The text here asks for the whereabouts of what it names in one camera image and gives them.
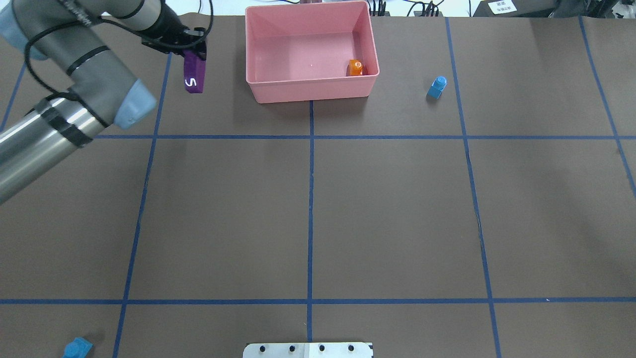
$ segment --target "pink bin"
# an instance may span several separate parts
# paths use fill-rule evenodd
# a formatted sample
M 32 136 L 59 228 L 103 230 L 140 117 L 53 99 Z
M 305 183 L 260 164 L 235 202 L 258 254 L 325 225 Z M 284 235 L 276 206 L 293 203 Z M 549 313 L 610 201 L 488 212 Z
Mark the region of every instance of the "pink bin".
M 245 37 L 258 103 L 366 97 L 380 73 L 366 1 L 252 6 Z M 351 59 L 362 76 L 347 76 Z

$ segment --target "white plate with holes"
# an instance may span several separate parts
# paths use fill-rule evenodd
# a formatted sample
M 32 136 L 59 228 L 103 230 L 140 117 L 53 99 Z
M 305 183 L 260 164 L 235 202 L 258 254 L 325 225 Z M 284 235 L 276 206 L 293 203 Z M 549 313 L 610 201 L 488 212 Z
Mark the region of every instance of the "white plate with holes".
M 342 343 L 252 343 L 243 358 L 373 358 L 373 344 Z

